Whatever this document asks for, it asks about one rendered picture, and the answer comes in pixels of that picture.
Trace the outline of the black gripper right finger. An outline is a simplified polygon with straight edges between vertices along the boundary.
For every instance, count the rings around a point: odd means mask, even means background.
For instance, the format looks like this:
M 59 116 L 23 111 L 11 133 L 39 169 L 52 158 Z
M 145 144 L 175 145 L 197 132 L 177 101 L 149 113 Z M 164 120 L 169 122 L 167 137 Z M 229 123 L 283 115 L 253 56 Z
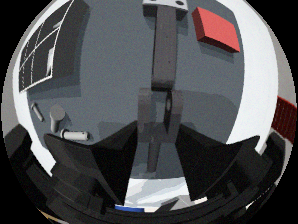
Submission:
M 256 148 L 259 139 L 255 135 L 224 144 L 180 123 L 175 147 L 191 202 L 206 197 L 239 157 Z

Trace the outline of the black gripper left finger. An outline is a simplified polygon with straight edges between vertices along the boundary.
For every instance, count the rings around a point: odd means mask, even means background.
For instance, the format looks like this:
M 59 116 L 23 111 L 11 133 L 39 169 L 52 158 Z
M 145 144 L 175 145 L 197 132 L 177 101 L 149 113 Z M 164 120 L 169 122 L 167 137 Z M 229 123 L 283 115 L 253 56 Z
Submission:
M 124 206 L 138 144 L 137 120 L 92 145 L 49 133 L 43 138 L 56 162 L 94 177 L 116 205 Z

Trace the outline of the red square block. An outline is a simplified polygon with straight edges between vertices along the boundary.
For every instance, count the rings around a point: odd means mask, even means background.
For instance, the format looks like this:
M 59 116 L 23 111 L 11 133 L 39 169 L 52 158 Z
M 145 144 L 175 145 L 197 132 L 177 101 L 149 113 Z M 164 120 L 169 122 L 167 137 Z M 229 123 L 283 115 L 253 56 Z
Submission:
M 240 52 L 234 25 L 222 17 L 197 7 L 192 13 L 197 41 L 230 53 Z

